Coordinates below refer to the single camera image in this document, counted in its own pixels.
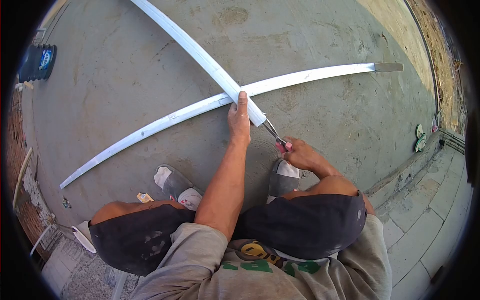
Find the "concrete floor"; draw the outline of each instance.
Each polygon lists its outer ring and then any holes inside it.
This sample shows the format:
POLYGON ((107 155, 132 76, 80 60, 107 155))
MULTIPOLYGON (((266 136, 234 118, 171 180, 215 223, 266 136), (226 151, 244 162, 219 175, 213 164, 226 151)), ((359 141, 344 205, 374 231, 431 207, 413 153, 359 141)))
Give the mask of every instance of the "concrete floor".
MULTIPOLYGON (((415 126, 430 131, 435 113, 412 16, 397 0, 379 17, 371 2, 152 1, 240 85, 323 66, 403 63, 403 72, 348 75, 253 97, 280 134, 310 143, 361 190, 413 154, 415 126)), ((128 0, 67 1, 46 38, 58 46, 57 59, 50 78, 34 83, 24 127, 31 126, 27 142, 40 156, 38 180, 61 223, 90 219, 111 201, 137 202, 138 192, 162 199, 153 181, 161 163, 205 190, 228 143, 228 107, 157 133, 61 190, 65 178, 114 142, 221 88, 128 0), (71 209, 61 205, 63 196, 71 209)), ((244 208, 266 199, 278 157, 266 130, 251 134, 244 208)), ((305 174, 301 188, 313 183, 305 174)))

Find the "metal strip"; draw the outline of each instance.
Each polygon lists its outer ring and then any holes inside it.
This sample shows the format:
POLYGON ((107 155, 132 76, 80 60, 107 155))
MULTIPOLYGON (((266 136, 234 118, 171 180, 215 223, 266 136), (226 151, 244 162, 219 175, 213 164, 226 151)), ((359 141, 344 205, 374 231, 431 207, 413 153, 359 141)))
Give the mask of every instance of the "metal strip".
MULTIPOLYGON (((193 57, 194 60, 218 83, 218 85, 237 103, 238 95, 242 90, 228 73, 208 54, 193 38, 191 38, 175 22, 161 12, 147 0, 131 0, 152 20, 160 25, 177 43, 193 57)), ((260 126, 266 116, 258 106, 248 97, 247 112, 250 121, 255 126, 260 126)))
MULTIPOLYGON (((375 64, 359 63, 300 71, 261 80, 252 84, 247 84, 242 86, 241 88, 242 90, 247 92, 248 96, 251 97, 295 84, 301 84, 323 78, 365 72, 375 72, 375 64)), ((83 175, 88 170, 95 167, 105 159, 114 156, 123 149, 130 147, 131 145, 149 137, 150 135, 160 132, 168 127, 176 125, 180 122, 183 122, 200 114, 203 114, 204 112, 219 108, 220 106, 232 102, 232 99, 227 95, 227 93, 221 93, 199 101, 197 103, 188 105, 185 108, 179 109, 169 115, 153 121, 152 123, 124 137, 120 141, 116 142, 112 146, 97 154, 94 158, 90 159, 87 163, 78 168, 72 175, 65 179, 65 181, 61 183, 60 188, 63 189, 72 181, 79 178, 81 175, 83 175)))

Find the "gray t-shirt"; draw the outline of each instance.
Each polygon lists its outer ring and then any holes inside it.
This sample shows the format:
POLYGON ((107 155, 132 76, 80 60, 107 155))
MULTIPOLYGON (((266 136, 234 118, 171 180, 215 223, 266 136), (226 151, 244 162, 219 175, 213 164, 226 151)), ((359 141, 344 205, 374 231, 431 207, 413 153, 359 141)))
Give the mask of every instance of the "gray t-shirt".
POLYGON ((255 240, 184 223, 158 269, 132 299, 389 299, 392 270, 379 219, 367 215, 358 239, 337 259, 302 260, 255 240))

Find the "flip-flop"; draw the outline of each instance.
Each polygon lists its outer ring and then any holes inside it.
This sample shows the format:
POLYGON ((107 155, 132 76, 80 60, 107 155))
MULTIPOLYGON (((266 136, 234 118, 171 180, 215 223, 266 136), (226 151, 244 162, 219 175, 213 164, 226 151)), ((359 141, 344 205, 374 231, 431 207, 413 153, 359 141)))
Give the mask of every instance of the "flip-flop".
POLYGON ((423 152, 423 149, 427 143, 427 135, 424 133, 415 144, 415 152, 423 152))
POLYGON ((424 135, 425 133, 423 132, 423 128, 421 126, 421 124, 418 124, 417 125, 417 128, 415 130, 415 133, 417 135, 417 139, 420 139, 422 135, 424 135))
POLYGON ((155 169, 154 180, 165 195, 190 210, 196 210, 204 194, 182 173, 167 164, 162 164, 155 169))
POLYGON ((299 188, 300 170, 290 165, 283 158, 279 158, 270 173, 267 203, 272 202, 288 192, 299 188))

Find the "small tool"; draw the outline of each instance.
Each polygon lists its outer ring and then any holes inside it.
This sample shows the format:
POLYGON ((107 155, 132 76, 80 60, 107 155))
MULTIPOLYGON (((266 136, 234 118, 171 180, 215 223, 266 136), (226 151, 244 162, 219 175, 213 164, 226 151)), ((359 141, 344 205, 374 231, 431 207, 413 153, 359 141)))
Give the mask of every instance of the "small tool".
POLYGON ((263 123, 263 125, 265 126, 265 128, 267 128, 268 132, 270 132, 275 138, 275 146, 280 150, 281 153, 292 151, 292 143, 282 140, 280 136, 278 136, 275 127, 273 127, 272 123, 268 119, 266 120, 266 122, 263 123))

